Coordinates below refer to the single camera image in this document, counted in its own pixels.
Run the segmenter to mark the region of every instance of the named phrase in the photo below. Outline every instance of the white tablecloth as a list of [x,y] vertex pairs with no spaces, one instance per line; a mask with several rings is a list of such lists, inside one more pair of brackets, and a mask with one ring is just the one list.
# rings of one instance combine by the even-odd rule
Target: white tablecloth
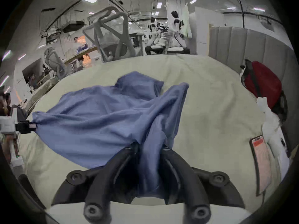
[[[119,77],[134,70],[164,81],[162,92],[174,84],[190,84],[174,151],[190,166],[227,173],[246,209],[257,210],[262,196],[256,197],[256,172],[249,140],[261,135],[264,114],[242,86],[239,75],[210,57],[152,55],[96,65],[62,79],[36,104],[34,111],[48,111],[70,91],[114,85]],[[33,132],[21,136],[19,153],[29,181],[47,208],[66,175],[72,170],[85,170],[56,154]],[[269,154],[272,184],[267,188],[266,198],[279,183],[275,161]]]

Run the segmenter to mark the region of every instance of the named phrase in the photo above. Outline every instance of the white chair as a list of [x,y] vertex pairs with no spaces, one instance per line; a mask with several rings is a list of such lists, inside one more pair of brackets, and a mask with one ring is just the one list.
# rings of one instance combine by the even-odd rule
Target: white chair
[[[128,15],[124,12],[120,12],[115,7],[107,7],[92,16],[88,17],[90,20],[91,18],[99,16],[99,19],[92,23],[90,26],[83,29],[83,34],[94,44],[97,46],[97,49],[102,55],[102,61],[108,62],[111,60],[111,54],[113,55],[113,60],[118,60],[120,56],[124,56],[129,50],[130,57],[136,56],[135,49],[133,47],[133,44],[130,40],[129,36],[129,29],[128,29]],[[119,33],[113,28],[109,27],[106,23],[109,21],[112,21],[114,19],[117,19],[119,17],[123,17],[123,33]],[[103,32],[101,28],[107,29],[110,33],[108,35],[103,35]],[[94,39],[91,39],[89,35],[87,35],[87,30],[94,29]],[[109,39],[105,39],[104,36],[116,36],[119,39],[118,43],[107,45],[107,41],[109,42]]]
[[70,66],[67,67],[60,60],[58,54],[56,53],[53,47],[49,47],[47,50],[45,50],[44,55],[46,64],[56,72],[59,80],[74,73]]

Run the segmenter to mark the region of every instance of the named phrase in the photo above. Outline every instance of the padded wall panel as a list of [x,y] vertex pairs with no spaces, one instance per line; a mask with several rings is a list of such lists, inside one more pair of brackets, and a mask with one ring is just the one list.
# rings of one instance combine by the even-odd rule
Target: padded wall panel
[[283,123],[290,142],[290,148],[293,150],[299,145],[299,108],[293,113],[292,117],[288,117]]
[[223,64],[227,64],[229,44],[230,44],[230,28],[219,28],[218,32],[218,44],[216,60]]
[[209,57],[216,59],[219,27],[210,28]]
[[263,62],[266,35],[260,32],[247,30],[247,40],[244,58],[251,61]]
[[287,51],[286,70],[281,83],[288,103],[288,119],[299,107],[299,66],[291,48]]
[[266,36],[264,60],[262,63],[270,68],[280,80],[282,80],[285,71],[287,47],[281,41],[271,36]]
[[232,28],[229,44],[227,65],[234,71],[240,73],[240,65],[244,61],[245,44],[247,40],[247,29]]
[[279,77],[288,102],[284,126],[291,148],[299,145],[299,65],[294,51],[271,36],[246,28],[219,28],[218,34],[217,28],[211,29],[211,57],[238,73],[245,58],[259,61]]

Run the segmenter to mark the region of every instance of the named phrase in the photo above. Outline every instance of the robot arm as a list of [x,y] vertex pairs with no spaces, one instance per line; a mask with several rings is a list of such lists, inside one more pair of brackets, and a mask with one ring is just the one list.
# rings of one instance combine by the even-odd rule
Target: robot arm
[[17,137],[17,131],[21,134],[30,133],[36,129],[35,123],[30,123],[29,121],[17,121],[17,109],[13,109],[12,116],[0,116],[0,133],[4,136],[10,135],[11,138],[4,138],[3,141],[6,142],[3,145],[9,145],[6,147],[7,156],[9,156],[10,152],[10,164],[13,167],[23,165],[23,158],[21,156],[17,156],[14,147],[14,139]]

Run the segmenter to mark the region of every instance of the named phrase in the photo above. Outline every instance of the black strap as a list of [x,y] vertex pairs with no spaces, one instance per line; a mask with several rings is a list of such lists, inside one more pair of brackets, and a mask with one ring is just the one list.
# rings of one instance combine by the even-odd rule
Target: black strap
[[250,74],[252,83],[253,83],[253,85],[255,87],[255,90],[257,92],[257,96],[262,97],[261,92],[260,92],[260,86],[257,83],[256,76],[255,76],[251,61],[249,61],[248,59],[245,59],[245,64],[246,64],[246,68],[248,69],[248,72]]

